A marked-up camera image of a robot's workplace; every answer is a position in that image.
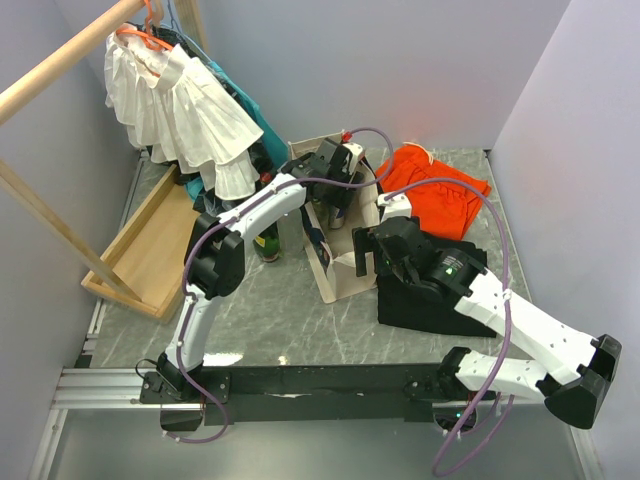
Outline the pocari sweat plastic bottle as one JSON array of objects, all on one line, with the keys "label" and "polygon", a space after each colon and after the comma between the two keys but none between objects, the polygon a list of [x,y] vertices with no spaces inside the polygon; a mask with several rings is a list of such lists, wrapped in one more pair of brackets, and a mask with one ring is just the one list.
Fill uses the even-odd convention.
[{"label": "pocari sweat plastic bottle", "polygon": [[302,215],[299,209],[284,214],[278,220],[281,249],[287,254],[297,254],[303,250]]}]

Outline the coca-cola glass bottle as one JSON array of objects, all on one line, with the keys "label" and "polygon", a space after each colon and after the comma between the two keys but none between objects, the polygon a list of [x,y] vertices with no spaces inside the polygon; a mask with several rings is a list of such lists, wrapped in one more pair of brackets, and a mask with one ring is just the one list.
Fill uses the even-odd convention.
[{"label": "coca-cola glass bottle", "polygon": [[271,172],[263,172],[260,174],[260,189],[266,188],[272,181],[273,175]]}]

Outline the cream canvas tote bag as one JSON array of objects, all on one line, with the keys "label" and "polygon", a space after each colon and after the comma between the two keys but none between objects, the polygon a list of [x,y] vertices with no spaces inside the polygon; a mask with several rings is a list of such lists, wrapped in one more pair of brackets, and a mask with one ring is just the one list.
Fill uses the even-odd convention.
[{"label": "cream canvas tote bag", "polygon": [[[288,144],[289,158],[298,160],[302,155],[315,152],[324,138],[341,143],[341,134],[327,134]],[[360,161],[357,172],[364,176],[362,183],[374,179],[374,173],[366,163],[366,156]],[[322,300],[329,304],[347,298],[376,286],[376,274],[372,253],[366,254],[367,274],[355,275],[352,230],[358,227],[373,227],[379,224],[380,216],[376,201],[378,186],[372,184],[355,189],[355,196],[346,209],[345,223],[339,230],[321,229],[311,202],[301,208],[304,230],[304,251],[320,291]]]}]

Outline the green glass bottle gold cap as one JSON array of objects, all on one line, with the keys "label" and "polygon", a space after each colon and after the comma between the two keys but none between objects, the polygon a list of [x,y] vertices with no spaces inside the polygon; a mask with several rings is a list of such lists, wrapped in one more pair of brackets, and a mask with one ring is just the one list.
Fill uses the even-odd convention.
[{"label": "green glass bottle gold cap", "polygon": [[279,258],[280,240],[277,223],[269,225],[253,239],[253,246],[259,258],[266,263],[272,263]]}]

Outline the red bull can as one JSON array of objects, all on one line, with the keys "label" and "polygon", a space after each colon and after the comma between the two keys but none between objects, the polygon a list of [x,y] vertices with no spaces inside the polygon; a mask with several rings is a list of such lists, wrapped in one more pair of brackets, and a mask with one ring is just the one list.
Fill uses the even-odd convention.
[{"label": "red bull can", "polygon": [[346,210],[335,206],[329,207],[328,226],[330,230],[339,230],[345,223]]}]

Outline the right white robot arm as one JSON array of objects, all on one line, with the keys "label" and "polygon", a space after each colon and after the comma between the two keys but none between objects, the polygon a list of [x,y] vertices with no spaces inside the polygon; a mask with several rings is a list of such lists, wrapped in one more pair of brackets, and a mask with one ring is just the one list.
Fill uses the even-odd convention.
[{"label": "right white robot arm", "polygon": [[393,217],[352,232],[359,277],[374,264],[378,321],[450,336],[508,337],[527,359],[496,358],[468,347],[452,348],[438,368],[438,385],[450,398],[479,391],[542,402],[563,422],[593,427],[617,372],[621,343],[575,330],[515,293],[507,293],[474,244],[422,231],[415,219]]}]

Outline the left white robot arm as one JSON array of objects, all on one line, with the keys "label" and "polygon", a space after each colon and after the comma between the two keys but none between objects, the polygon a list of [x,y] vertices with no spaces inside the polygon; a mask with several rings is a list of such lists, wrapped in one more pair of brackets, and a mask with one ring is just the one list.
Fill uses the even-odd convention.
[{"label": "left white robot arm", "polygon": [[363,158],[362,146],[325,138],[316,150],[285,163],[266,186],[239,206],[196,220],[185,256],[184,305],[173,338],[156,366],[173,399],[186,402],[199,392],[197,372],[213,323],[206,312],[242,283],[246,247],[281,217],[311,200],[346,208],[355,186],[364,182],[357,172]]}]

